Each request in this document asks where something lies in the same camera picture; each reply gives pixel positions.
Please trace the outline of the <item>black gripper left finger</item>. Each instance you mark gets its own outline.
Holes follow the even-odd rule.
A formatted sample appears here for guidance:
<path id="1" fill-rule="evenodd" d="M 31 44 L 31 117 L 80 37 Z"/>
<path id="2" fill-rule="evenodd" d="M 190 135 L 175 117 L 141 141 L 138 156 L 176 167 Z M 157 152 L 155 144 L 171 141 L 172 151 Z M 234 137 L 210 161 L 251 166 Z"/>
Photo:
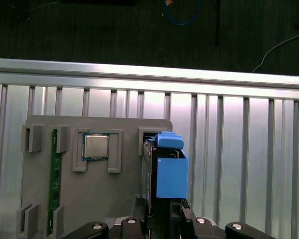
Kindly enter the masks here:
<path id="1" fill-rule="evenodd" d="M 144 239 L 146 236 L 146 200 L 137 197 L 132 216 L 117 218 L 112 227 L 89 222 L 64 236 L 65 239 Z"/>

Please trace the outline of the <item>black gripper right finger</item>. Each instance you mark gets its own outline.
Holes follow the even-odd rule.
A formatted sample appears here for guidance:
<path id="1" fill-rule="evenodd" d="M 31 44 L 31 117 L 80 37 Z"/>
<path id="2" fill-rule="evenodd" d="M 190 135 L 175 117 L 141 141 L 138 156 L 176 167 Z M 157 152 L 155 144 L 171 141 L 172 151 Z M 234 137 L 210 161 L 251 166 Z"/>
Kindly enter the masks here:
<path id="1" fill-rule="evenodd" d="M 181 200 L 180 236 L 183 239 L 271 239 L 266 234 L 242 222 L 230 222 L 224 229 L 212 219 L 197 217 L 186 199 Z"/>

